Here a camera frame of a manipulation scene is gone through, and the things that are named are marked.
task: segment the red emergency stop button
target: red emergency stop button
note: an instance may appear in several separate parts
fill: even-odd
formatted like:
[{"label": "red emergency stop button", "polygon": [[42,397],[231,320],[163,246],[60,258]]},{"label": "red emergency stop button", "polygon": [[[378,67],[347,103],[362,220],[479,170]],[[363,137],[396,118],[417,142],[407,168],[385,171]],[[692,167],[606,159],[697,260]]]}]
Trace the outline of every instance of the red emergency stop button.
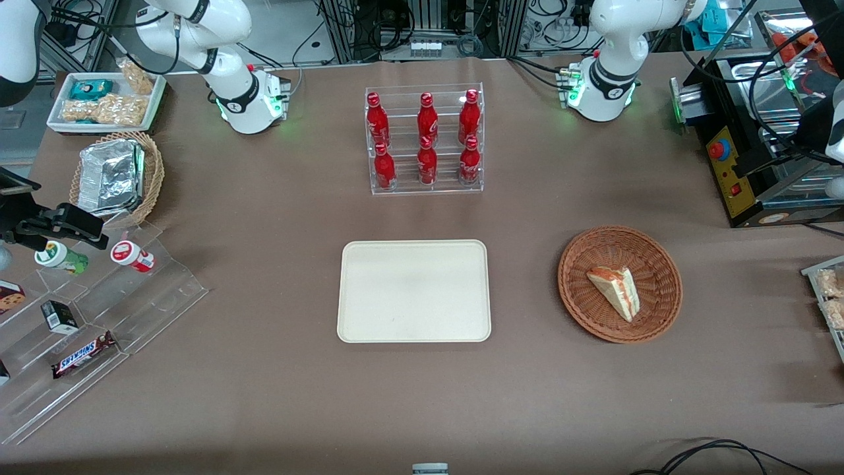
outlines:
[{"label": "red emergency stop button", "polygon": [[730,143],[726,139],[720,139],[709,147],[709,158],[718,161],[725,161],[730,156]]}]

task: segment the plastic bag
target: plastic bag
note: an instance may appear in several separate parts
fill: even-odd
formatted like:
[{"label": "plastic bag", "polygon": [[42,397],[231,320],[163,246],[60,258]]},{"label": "plastic bag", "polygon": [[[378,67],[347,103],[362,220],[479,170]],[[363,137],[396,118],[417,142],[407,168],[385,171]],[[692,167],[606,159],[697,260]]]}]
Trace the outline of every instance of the plastic bag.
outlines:
[{"label": "plastic bag", "polygon": [[66,100],[62,104],[62,119],[68,122],[94,119],[100,108],[98,101]]},{"label": "plastic bag", "polygon": [[141,125],[148,106],[148,97],[107,94],[100,99],[94,120],[99,123],[137,127]]},{"label": "plastic bag", "polygon": [[126,81],[135,93],[140,94],[141,96],[149,96],[152,94],[153,81],[143,69],[125,56],[119,57],[116,62],[117,67],[120,68],[121,72],[123,72],[123,77],[126,78]]}]

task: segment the foil container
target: foil container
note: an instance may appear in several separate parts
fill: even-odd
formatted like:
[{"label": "foil container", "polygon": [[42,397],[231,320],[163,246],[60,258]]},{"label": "foil container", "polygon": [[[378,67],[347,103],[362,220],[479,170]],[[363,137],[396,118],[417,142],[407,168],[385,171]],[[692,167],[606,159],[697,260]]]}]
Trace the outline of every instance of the foil container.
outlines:
[{"label": "foil container", "polygon": [[135,210],[143,200],[143,147],[133,139],[110,140],[79,153],[79,208],[95,216]]}]

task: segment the red switch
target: red switch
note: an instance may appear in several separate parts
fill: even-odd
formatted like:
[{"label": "red switch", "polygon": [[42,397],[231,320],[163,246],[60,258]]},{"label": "red switch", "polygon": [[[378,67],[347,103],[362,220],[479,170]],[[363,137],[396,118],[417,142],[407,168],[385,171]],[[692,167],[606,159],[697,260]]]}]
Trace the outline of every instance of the red switch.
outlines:
[{"label": "red switch", "polygon": [[718,160],[722,155],[724,155],[724,144],[720,141],[712,144],[712,147],[709,147],[709,157],[713,160]]}]

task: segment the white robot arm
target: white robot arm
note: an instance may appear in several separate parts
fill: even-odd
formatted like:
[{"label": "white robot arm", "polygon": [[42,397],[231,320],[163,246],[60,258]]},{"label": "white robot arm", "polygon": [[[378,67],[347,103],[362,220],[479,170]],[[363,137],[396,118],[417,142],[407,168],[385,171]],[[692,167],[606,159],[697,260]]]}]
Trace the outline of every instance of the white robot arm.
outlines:
[{"label": "white robot arm", "polygon": [[252,17],[242,0],[148,0],[136,21],[141,41],[152,51],[174,57],[200,73],[217,96],[231,127],[242,134],[261,132],[284,118],[286,105],[279,78],[251,71],[231,45],[252,31]]},{"label": "white robot arm", "polygon": [[47,0],[0,0],[0,107],[23,100],[38,79],[41,33],[50,16]]},{"label": "white robot arm", "polygon": [[[138,11],[137,23],[166,16],[138,27],[149,49],[174,57],[203,75],[231,127],[242,134],[261,132],[286,113],[285,91],[279,78],[250,71],[231,47],[252,31],[252,17],[242,0],[151,0]],[[35,86],[39,45],[49,0],[0,0],[0,106],[11,106]]]},{"label": "white robot arm", "polygon": [[600,56],[565,71],[572,88],[567,106],[596,122],[618,117],[648,54],[644,34],[696,19],[705,8],[706,0],[596,0],[589,24],[606,43]]}]

